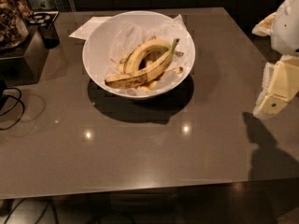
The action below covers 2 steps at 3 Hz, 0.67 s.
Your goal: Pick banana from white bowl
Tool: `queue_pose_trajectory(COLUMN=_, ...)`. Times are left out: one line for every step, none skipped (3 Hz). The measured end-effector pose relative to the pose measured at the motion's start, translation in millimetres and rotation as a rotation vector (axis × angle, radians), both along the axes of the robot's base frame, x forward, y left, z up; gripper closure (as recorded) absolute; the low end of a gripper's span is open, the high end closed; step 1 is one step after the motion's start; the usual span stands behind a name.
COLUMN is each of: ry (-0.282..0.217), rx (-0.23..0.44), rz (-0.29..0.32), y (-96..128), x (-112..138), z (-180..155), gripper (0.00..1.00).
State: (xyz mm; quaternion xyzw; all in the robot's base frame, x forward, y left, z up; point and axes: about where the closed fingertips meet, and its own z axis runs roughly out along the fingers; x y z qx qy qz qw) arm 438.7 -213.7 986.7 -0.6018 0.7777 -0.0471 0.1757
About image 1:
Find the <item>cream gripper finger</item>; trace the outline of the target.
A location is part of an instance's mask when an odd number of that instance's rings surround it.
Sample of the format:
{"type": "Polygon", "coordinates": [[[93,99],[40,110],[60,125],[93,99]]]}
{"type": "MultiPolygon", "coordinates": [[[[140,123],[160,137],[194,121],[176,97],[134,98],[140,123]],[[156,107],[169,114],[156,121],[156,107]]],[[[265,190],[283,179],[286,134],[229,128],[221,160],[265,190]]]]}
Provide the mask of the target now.
{"type": "Polygon", "coordinates": [[[276,63],[267,63],[263,70],[262,91],[253,116],[270,119],[279,114],[299,92],[299,58],[283,55],[276,63]]]}
{"type": "Polygon", "coordinates": [[[253,29],[252,33],[257,36],[269,36],[272,34],[272,23],[274,18],[276,17],[277,13],[273,12],[263,20],[261,20],[258,24],[256,24],[253,29]]]}

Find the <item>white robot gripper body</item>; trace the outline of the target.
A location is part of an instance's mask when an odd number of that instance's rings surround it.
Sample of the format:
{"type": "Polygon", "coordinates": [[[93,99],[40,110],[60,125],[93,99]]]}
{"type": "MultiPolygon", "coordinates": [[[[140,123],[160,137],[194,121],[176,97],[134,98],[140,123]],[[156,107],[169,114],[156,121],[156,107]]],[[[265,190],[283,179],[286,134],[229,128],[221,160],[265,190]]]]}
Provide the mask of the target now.
{"type": "Polygon", "coordinates": [[[272,23],[271,47],[282,55],[299,55],[299,0],[284,0],[272,23]]]}

